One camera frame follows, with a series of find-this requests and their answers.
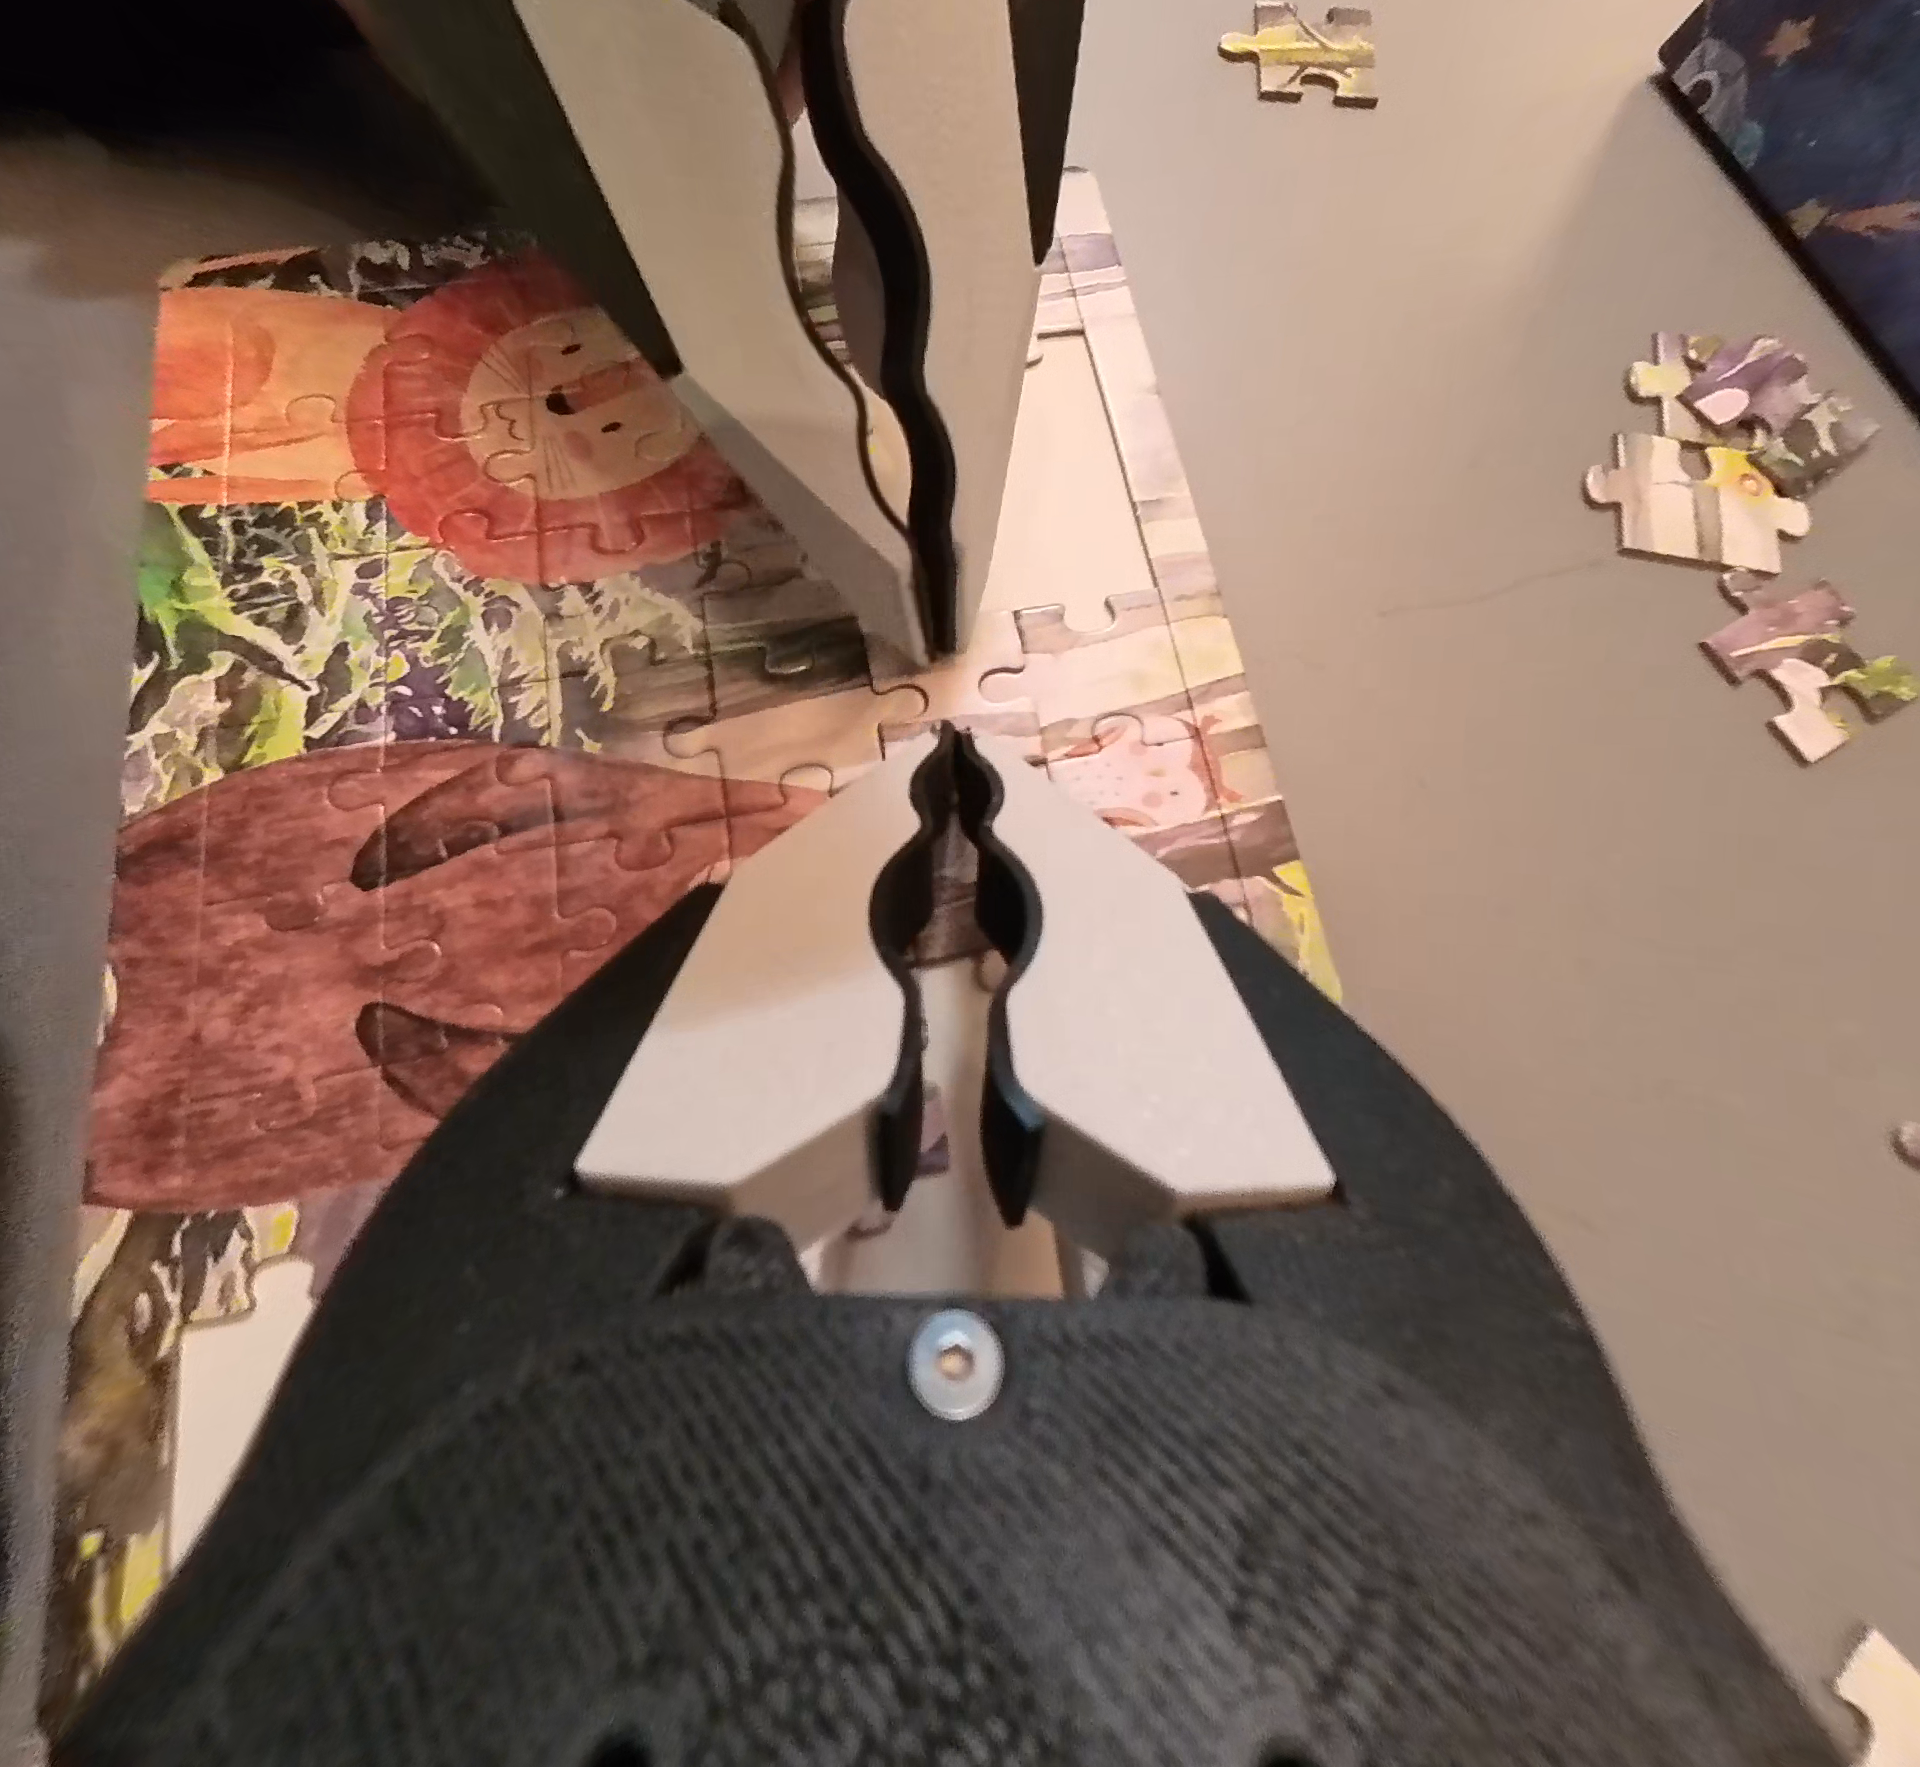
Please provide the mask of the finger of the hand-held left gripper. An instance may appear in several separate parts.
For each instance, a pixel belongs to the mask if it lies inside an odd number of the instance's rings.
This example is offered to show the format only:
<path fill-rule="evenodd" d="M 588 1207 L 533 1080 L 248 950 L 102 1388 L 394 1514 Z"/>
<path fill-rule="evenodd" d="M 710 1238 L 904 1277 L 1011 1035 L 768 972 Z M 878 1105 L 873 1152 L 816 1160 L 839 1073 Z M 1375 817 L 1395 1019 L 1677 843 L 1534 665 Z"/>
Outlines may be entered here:
<path fill-rule="evenodd" d="M 996 557 L 1037 308 L 1007 0 L 816 0 L 852 370 L 898 418 L 928 649 L 964 649 Z"/>
<path fill-rule="evenodd" d="M 674 395 L 861 627 L 924 656 L 910 437 L 881 382 L 906 276 L 881 271 L 854 168 L 830 167 L 835 236 L 867 236 L 864 269 L 835 276 L 841 361 L 798 297 L 792 143 L 752 26 L 689 0 L 512 8 L 671 343 Z"/>

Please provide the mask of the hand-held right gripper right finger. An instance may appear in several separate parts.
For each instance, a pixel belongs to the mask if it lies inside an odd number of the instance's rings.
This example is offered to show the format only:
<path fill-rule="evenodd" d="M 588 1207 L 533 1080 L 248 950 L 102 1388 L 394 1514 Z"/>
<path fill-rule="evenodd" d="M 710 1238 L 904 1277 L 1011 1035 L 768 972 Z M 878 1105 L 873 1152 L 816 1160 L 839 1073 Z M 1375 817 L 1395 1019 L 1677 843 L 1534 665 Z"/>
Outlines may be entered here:
<path fill-rule="evenodd" d="M 1211 894 L 1006 740 L 955 732 L 986 1006 L 980 1147 L 1007 1229 L 1113 1262 L 1141 1226 L 1325 1204 L 1337 1178 L 1213 944 Z"/>

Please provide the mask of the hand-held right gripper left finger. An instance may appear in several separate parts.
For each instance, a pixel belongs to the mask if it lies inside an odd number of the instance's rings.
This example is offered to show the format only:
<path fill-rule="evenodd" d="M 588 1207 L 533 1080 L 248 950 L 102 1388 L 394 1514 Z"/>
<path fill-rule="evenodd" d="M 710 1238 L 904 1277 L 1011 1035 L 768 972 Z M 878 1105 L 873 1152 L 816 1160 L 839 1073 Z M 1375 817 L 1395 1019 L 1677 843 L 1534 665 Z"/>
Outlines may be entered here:
<path fill-rule="evenodd" d="M 953 752 L 942 727 L 731 867 L 581 1147 L 585 1189 L 757 1216 L 800 1251 L 900 1209 Z"/>

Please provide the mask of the animal jigsaw puzzle board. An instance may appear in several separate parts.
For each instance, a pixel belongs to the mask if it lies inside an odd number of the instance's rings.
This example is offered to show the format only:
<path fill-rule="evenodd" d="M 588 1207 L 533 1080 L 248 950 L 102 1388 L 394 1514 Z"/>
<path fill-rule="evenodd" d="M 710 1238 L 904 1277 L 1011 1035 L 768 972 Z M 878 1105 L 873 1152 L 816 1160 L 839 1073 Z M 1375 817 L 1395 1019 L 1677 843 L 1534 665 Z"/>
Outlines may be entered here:
<path fill-rule="evenodd" d="M 985 610 L 1164 598 L 1188 710 L 906 670 L 511 231 L 158 274 L 37 1728 L 198 1540 L 447 1106 L 686 891 L 942 721 L 1342 997 L 1114 226 L 1062 176 Z"/>

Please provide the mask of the striped cream puzzle piece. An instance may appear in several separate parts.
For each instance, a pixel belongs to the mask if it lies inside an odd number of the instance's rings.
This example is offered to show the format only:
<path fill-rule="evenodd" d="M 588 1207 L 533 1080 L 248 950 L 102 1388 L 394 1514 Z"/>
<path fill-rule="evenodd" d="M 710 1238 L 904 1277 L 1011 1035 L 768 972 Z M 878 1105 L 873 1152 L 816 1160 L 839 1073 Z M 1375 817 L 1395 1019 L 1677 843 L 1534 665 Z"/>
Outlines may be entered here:
<path fill-rule="evenodd" d="M 1188 678 L 1151 588 L 1106 598 L 1102 627 L 1074 627 L 1062 605 L 985 610 L 970 646 L 972 693 L 986 709 L 1029 716 L 1039 735 L 1078 742 L 1106 718 L 1171 718 L 1188 710 Z"/>

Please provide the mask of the illustrated puzzle box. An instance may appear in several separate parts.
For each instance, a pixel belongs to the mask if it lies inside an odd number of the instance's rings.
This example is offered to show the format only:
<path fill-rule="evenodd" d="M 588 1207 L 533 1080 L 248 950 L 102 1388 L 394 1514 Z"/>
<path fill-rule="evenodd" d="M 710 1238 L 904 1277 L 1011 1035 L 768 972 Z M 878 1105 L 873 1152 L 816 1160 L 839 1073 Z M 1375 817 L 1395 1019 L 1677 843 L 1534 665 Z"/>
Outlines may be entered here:
<path fill-rule="evenodd" d="M 1918 0 L 1700 0 L 1657 81 L 1918 403 Z"/>

